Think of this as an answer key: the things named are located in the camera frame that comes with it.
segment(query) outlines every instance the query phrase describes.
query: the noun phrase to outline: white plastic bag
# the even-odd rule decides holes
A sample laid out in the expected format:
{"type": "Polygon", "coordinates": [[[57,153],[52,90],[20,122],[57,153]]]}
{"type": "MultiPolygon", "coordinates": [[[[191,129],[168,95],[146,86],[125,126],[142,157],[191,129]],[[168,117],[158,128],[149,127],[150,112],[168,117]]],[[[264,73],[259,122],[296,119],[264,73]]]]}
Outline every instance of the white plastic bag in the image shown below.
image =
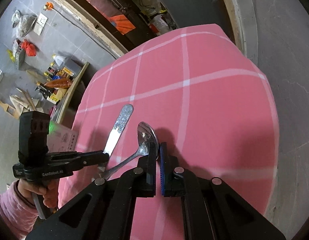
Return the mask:
{"type": "Polygon", "coordinates": [[[33,25],[37,20],[37,16],[33,15],[23,15],[19,19],[19,24],[17,26],[16,38],[23,38],[29,32],[32,31],[33,25]]]}
{"type": "Polygon", "coordinates": [[[18,23],[19,23],[19,19],[20,19],[21,13],[19,10],[16,10],[15,13],[13,14],[11,21],[13,23],[13,28],[16,28],[18,23]]]}
{"type": "Polygon", "coordinates": [[[161,35],[170,31],[168,24],[162,19],[162,14],[155,16],[150,23],[157,28],[161,35]]]}

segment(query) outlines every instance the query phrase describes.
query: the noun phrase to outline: wall socket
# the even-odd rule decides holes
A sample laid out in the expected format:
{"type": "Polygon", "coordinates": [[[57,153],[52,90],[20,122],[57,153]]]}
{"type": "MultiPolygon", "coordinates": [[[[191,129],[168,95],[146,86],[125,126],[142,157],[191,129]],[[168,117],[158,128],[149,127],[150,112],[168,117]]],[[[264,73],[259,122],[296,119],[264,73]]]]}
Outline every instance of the wall socket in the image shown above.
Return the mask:
{"type": "Polygon", "coordinates": [[[39,23],[40,26],[44,27],[47,20],[48,18],[41,13],[38,17],[37,23],[39,23]]]}
{"type": "Polygon", "coordinates": [[[47,22],[48,18],[43,15],[42,13],[39,15],[37,22],[34,27],[34,32],[40,35],[42,33],[42,30],[47,22]]]}

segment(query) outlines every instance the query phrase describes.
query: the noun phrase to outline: pink sleeve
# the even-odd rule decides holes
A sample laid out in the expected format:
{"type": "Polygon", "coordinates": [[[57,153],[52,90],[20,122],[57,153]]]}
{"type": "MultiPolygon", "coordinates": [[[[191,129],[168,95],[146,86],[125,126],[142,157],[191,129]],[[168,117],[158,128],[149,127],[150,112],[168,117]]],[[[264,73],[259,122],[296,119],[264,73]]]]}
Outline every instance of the pink sleeve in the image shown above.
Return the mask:
{"type": "Polygon", "coordinates": [[[5,193],[0,194],[0,215],[17,238],[22,239],[32,230],[38,212],[18,197],[16,183],[14,181],[5,193]]]}

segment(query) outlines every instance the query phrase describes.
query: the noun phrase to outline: red plastic bag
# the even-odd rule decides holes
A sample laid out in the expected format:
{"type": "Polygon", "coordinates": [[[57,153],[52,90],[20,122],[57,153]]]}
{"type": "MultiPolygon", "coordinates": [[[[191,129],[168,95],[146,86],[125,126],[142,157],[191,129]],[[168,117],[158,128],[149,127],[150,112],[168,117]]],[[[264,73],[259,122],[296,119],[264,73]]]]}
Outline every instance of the red plastic bag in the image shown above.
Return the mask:
{"type": "Polygon", "coordinates": [[[21,43],[21,48],[26,51],[26,54],[30,57],[35,57],[37,55],[36,46],[26,39],[21,43]]]}

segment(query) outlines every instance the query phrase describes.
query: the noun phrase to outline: black handle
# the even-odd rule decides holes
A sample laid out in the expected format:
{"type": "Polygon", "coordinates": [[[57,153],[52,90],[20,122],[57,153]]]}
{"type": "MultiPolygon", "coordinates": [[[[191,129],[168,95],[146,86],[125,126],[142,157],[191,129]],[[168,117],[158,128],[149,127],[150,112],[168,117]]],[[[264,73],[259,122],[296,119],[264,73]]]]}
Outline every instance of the black handle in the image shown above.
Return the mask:
{"type": "Polygon", "coordinates": [[[44,197],[42,195],[37,195],[34,192],[31,194],[34,199],[39,218],[45,220],[50,217],[53,214],[53,209],[50,209],[44,205],[44,197]]]}

